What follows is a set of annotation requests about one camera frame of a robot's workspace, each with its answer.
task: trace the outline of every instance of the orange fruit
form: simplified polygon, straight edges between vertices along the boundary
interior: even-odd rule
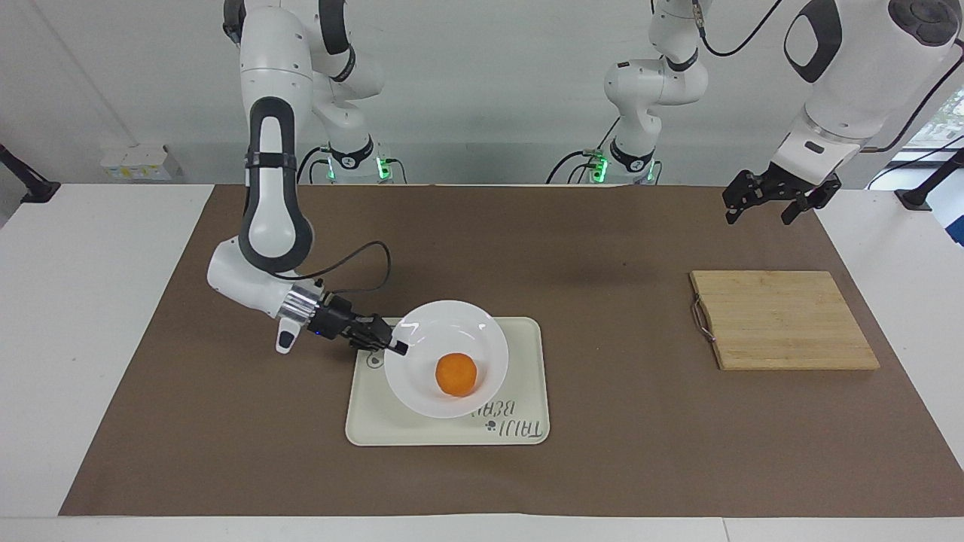
[[[445,354],[435,365],[435,381],[449,395],[464,397],[475,388],[478,367],[465,354]]]

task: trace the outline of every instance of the white table surface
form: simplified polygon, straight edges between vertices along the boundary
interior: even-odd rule
[[[210,191],[65,185],[0,230],[0,540],[964,540],[961,518],[56,518]],[[964,250],[889,193],[818,216],[964,464]]]

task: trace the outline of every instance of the white robotic arm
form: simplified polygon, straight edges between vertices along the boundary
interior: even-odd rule
[[[958,0],[812,0],[787,33],[784,49],[814,91],[769,168],[740,172],[723,194],[727,221],[771,200],[800,212],[822,208],[840,188],[835,171],[940,66],[961,25]],[[799,49],[812,54],[801,54]]]
[[[276,349],[282,354],[307,327],[327,339],[346,337],[358,348],[404,355],[407,345],[392,341],[390,327],[377,314],[355,314],[351,303],[294,272],[314,236],[298,206],[295,154],[312,102],[320,102],[322,110],[343,109],[339,115],[352,118],[326,125],[332,155],[356,157],[351,167],[340,160],[346,170],[377,158],[361,113],[344,100],[377,94],[383,77],[377,65],[355,53],[342,10],[343,0],[225,3],[225,30],[241,48],[241,89],[250,125],[248,199],[240,234],[215,250],[207,280],[237,303],[277,318]],[[360,148],[352,147],[359,142]]]
[[[702,2],[704,12],[710,3]],[[662,56],[615,64],[605,77],[606,97],[619,109],[620,120],[615,137],[603,144],[608,167],[600,181],[643,181],[662,129],[662,121],[650,108],[693,103],[707,90],[693,0],[660,0],[655,11],[649,38]]]

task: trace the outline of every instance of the wooden cutting board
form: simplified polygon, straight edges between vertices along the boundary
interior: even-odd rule
[[[723,370],[877,369],[830,273],[693,271],[694,313]]]

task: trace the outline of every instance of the brown tabletop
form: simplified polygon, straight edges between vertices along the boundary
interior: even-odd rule
[[[535,447],[353,447],[354,354],[205,281],[244,188],[215,188],[104,416],[63,515],[964,516],[964,474],[816,216],[733,227],[720,190],[303,188],[320,268],[371,239],[395,259],[356,309],[461,299],[543,330]],[[333,273],[378,283],[377,252]],[[723,372],[689,312],[693,269],[826,270],[873,372]]]

